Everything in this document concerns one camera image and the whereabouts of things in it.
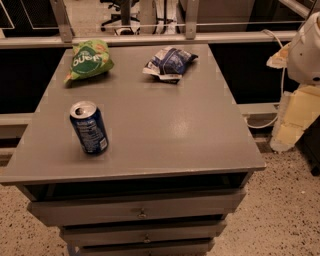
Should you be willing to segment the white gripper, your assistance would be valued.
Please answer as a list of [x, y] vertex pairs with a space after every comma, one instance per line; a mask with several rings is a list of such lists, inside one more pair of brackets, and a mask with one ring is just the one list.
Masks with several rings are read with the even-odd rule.
[[273, 151], [291, 149], [320, 116], [320, 12], [312, 14], [292, 41], [273, 54], [266, 65], [288, 70], [300, 84], [293, 93], [284, 92], [270, 146]]

